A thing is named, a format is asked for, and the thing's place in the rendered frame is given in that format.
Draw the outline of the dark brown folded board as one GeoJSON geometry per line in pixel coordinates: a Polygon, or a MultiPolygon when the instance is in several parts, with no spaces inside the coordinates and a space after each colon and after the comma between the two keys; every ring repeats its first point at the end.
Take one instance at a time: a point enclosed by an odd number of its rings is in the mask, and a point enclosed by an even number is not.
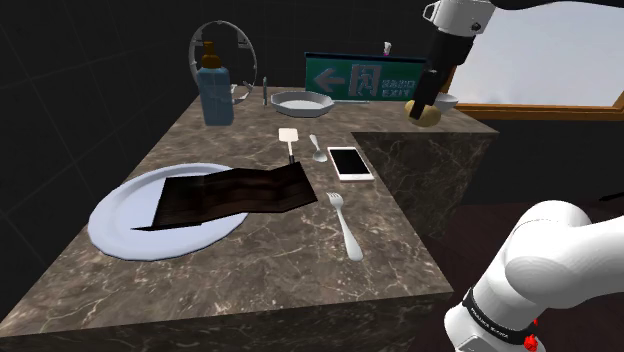
{"type": "Polygon", "coordinates": [[[198,226],[240,213],[284,213],[317,201],[299,162],[169,177],[147,231],[198,226]]]}

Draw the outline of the white bowl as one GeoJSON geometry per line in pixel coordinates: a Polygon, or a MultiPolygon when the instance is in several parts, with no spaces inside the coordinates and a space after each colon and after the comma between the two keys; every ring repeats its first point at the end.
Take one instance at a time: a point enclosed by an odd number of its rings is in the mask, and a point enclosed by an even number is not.
{"type": "Polygon", "coordinates": [[[454,108],[458,103],[458,98],[448,94],[439,92],[435,98],[433,106],[436,107],[442,114],[454,108]]]}

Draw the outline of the silver spoon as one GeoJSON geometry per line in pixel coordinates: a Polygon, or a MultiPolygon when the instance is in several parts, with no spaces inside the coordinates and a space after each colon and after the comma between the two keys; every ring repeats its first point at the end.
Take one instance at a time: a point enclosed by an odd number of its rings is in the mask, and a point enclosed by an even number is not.
{"type": "Polygon", "coordinates": [[[317,137],[314,134],[310,134],[309,138],[315,147],[315,152],[313,153],[313,159],[317,162],[326,162],[327,156],[323,152],[323,150],[320,148],[317,137]]]}

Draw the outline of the blue soap dispenser bottle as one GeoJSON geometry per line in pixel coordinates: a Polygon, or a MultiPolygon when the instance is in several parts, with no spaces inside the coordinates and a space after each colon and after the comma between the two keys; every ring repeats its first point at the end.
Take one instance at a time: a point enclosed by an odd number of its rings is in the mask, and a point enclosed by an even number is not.
{"type": "Polygon", "coordinates": [[[203,49],[196,78],[204,122],[207,126],[232,125],[234,112],[229,71],[222,65],[213,42],[204,41],[203,49]]]}

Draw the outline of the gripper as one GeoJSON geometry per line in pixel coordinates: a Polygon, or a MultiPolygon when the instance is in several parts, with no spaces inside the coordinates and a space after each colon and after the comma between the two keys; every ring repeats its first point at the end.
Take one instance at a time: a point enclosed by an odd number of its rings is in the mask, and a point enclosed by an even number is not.
{"type": "Polygon", "coordinates": [[[427,55],[429,70],[422,73],[412,96],[410,118],[419,119],[426,105],[432,105],[442,87],[440,72],[449,73],[462,65],[473,47],[474,36],[457,36],[436,30],[427,55]]]}

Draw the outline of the yellow-brown potato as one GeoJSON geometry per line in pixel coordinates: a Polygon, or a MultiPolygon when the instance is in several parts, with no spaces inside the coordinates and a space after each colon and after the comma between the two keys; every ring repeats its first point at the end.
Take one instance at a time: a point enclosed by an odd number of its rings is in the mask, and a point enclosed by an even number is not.
{"type": "Polygon", "coordinates": [[[442,112],[435,106],[425,105],[419,118],[411,117],[410,112],[413,110],[414,101],[410,100],[404,105],[405,116],[407,120],[419,127],[431,127],[439,123],[442,112]]]}

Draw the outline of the window with wooden frame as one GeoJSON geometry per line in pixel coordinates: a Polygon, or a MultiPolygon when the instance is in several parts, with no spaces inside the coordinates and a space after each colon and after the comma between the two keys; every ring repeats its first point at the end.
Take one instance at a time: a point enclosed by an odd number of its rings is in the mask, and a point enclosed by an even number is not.
{"type": "Polygon", "coordinates": [[[478,120],[624,122],[624,0],[495,11],[450,92],[478,120]]]}

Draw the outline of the white round plate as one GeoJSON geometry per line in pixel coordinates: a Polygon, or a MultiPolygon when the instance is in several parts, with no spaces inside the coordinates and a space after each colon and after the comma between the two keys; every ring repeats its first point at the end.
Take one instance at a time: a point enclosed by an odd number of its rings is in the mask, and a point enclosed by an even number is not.
{"type": "Polygon", "coordinates": [[[152,224],[165,180],[225,171],[210,163],[178,164],[136,176],[104,197],[90,215],[92,244],[109,256],[135,261],[156,261],[183,256],[221,240],[239,227],[245,213],[198,226],[144,231],[152,224]]]}

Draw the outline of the grey shallow pan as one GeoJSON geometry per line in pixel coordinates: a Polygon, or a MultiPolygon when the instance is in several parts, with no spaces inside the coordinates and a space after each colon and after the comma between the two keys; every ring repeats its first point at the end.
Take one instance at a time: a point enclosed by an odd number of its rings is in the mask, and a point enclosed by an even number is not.
{"type": "Polygon", "coordinates": [[[327,95],[311,91],[284,91],[271,95],[277,112],[296,118],[316,118],[328,113],[334,101],[327,95]]]}

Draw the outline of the silver fork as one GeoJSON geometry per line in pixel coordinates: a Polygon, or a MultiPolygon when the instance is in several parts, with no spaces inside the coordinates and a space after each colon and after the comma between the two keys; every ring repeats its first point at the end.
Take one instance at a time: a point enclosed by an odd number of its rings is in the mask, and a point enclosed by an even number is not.
{"type": "Polygon", "coordinates": [[[342,206],[344,205],[344,199],[342,196],[335,192],[327,192],[327,196],[331,205],[335,208],[345,243],[345,248],[347,251],[347,255],[352,261],[361,261],[363,259],[363,252],[352,234],[348,224],[345,221],[344,215],[342,213],[342,206]]]}

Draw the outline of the white smartphone with black screen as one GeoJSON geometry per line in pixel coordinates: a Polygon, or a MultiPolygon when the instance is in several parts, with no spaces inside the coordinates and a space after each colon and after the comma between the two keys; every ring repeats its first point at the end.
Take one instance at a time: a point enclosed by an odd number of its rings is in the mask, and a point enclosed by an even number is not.
{"type": "Polygon", "coordinates": [[[356,147],[328,147],[327,151],[341,182],[373,181],[375,179],[356,147]]]}

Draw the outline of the green exit sign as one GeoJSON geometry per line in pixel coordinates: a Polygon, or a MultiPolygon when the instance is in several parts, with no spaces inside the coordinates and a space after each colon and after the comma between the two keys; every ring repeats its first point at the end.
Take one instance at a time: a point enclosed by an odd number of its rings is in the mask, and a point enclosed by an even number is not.
{"type": "Polygon", "coordinates": [[[305,53],[305,90],[341,101],[408,101],[423,58],[305,53]]]}

